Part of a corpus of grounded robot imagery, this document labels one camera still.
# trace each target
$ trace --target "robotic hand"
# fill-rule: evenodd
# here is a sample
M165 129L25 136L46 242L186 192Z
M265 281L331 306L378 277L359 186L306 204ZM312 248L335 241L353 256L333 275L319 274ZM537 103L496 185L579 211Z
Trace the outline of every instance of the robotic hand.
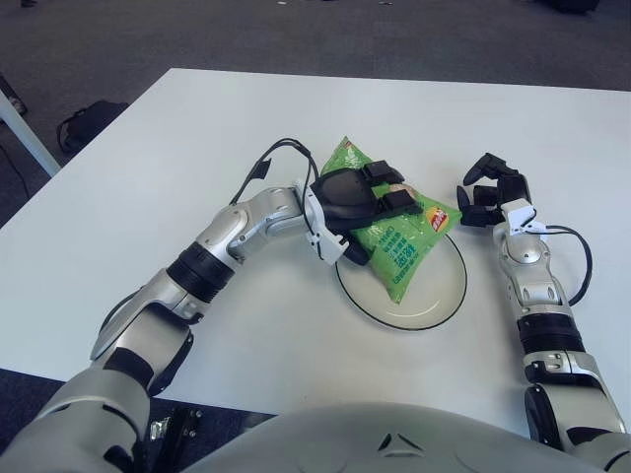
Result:
M497 187L476 185L473 204L457 188L464 225L495 226L500 267L524 347L526 416L532 439L588 460L607 471L628 468L630 437L607 390L594 357L586 353L571 305L585 294L592 276L592 255L572 229L538 222L526 178L506 162L484 155L463 180L497 179ZM550 272L549 235L569 233L584 246L588 271L580 291L568 300Z
M307 180L313 171L314 184L273 187L239 202L250 180L265 178L267 157L281 146L308 159ZM142 464L149 397L169 386L192 346L190 325L203 318L245 260L272 238L303 231L328 264L344 253L365 264L368 255L349 230L420 212L406 191L380 199L371 191L382 182L402 181L385 162L320 177L300 142L275 143L230 205L177 260L107 316L90 367L64 384L15 438L0 461L2 471L134 471Z

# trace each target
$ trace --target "wire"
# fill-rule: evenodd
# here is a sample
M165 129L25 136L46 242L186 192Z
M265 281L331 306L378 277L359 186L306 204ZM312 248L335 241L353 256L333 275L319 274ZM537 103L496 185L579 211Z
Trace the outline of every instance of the wire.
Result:
M134 291L133 293L131 293L129 296L126 296L125 298L123 298L118 304L116 304L112 310L109 311L109 313L105 316L105 320L103 321L103 324L101 325L101 328L99 329L99 332L101 333L103 331L103 329L105 328L105 326L107 325L107 323L111 320L112 317L114 317L116 315L116 313L120 310L121 307L123 307L125 304L127 304L129 301L132 300L132 298L138 294L138 292L140 291L140 289L138 291Z
M532 211L534 212L534 214L532 214L532 217L530 217L529 219L524 220L524 222L522 223L522 228L532 222L536 217L536 209L534 207L532 207Z
M314 170L314 179L318 179L319 178L319 173L317 171L316 162L314 161L314 158L312 157L311 151L309 151L307 149L307 147L305 145L303 145L300 141L295 140L294 138L283 138L281 140L278 140L272 146L270 146L269 149L265 153L263 153L263 156L261 156L258 160L256 160L256 162L254 163L254 166L252 166L252 169L247 174L247 177L245 178L244 183L242 184L242 186L237 191L237 194L235 194L235 196L230 201L230 205L235 205L239 201L239 198L244 193L245 188L247 187L249 182L254 178L254 174L258 170L258 167L260 166L260 164L263 161L265 161L265 159L274 150L276 150L278 148L281 148L283 146L291 146L292 148L297 150L299 153L301 153L305 158L307 158L307 160L309 161L310 169Z
M7 150L5 150L2 145L0 145L0 151L2 151L2 154L7 160L7 163L9 163L9 166L13 169L15 174L18 176L18 179L20 180L20 182L22 183L22 187L24 188L24 193L27 195L27 200L29 200L31 198L31 192L29 191L29 187L27 186L27 180L24 178L24 175L20 172L16 164L13 162L13 160L9 156L9 153L7 153Z
M312 172L314 173L314 180L319 179L319 172L317 170L316 162L314 161L314 158L312 156L312 152L309 151L309 149L305 145L303 145L300 141L294 138L283 138L281 140L278 140L276 143L270 146L269 149L265 153L263 153L263 155L258 160L256 160L256 162L254 163L254 166L252 166L252 169L249 170L249 173L245 177L244 183L241 185L241 187L239 188L235 196L230 201L230 205L237 204L242 194L244 193L245 188L247 187L249 182L254 178L260 164L264 162L274 150L277 150L278 148L281 148L283 146L290 146L294 148L296 151L302 154L305 158L307 158L307 161L309 162L309 165L307 166L307 177L305 177L305 185L303 187L303 195L300 202L300 208L301 208L300 210L303 214L303 218L305 219L305 224L307 225L309 232L312 235L315 235L312 224L309 222L309 219L307 218L305 199L307 197L307 188L309 187L309 179L311 178ZM321 255L319 242L317 243L317 256L319 257L319 259L323 259Z
M573 235L578 238L583 246L583 250L585 252L585 260L587 263L587 269L585 271L585 278L583 278L583 283L581 284L581 288L579 288L578 293L573 296L569 301L569 305L575 305L578 301L580 301L586 292L588 291L588 287L590 286L590 281L592 280L592 270L594 269L594 260L592 259L592 250L588 245L587 241L579 234L576 230L573 230L569 227L564 227L562 225L547 225L547 229L549 230L560 230L561 232L526 232L530 235Z

